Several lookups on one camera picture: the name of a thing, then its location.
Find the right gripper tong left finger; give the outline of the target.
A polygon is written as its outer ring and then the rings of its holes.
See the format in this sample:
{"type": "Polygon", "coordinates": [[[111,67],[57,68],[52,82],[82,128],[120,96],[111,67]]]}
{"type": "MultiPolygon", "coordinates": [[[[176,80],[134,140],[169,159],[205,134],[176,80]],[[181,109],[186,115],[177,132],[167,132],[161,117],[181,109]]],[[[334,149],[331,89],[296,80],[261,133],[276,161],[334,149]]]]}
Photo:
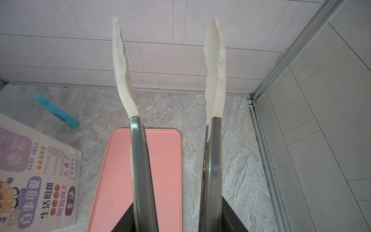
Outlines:
{"type": "Polygon", "coordinates": [[[113,16],[113,64],[117,90],[129,117],[133,216],[137,232],[158,232],[158,221],[145,127],[134,100],[126,48],[118,17],[113,16]]]}

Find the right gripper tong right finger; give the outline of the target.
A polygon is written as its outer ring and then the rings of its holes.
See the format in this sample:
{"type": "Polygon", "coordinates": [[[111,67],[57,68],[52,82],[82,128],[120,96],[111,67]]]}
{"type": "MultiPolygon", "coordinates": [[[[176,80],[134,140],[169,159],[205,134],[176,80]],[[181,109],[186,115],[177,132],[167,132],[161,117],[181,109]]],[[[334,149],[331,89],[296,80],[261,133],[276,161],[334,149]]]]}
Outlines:
{"type": "Polygon", "coordinates": [[[222,218],[222,117],[226,98],[226,47],[217,20],[206,31],[206,135],[200,204],[200,232],[221,231],[222,218]]]}

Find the white printed paper bag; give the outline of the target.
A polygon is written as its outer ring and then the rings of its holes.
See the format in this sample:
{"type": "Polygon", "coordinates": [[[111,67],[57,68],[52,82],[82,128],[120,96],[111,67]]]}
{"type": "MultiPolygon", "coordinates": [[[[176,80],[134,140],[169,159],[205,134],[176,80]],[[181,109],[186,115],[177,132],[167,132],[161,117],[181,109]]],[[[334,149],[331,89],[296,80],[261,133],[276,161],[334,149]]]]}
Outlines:
{"type": "Polygon", "coordinates": [[[1,231],[74,225],[81,152],[1,116],[1,231]]]}

